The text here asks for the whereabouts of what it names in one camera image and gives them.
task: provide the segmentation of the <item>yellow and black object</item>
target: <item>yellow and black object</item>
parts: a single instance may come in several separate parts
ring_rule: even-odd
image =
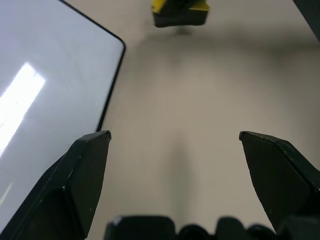
[[[209,6],[206,0],[153,0],[152,14],[157,28],[199,26],[206,22]]]

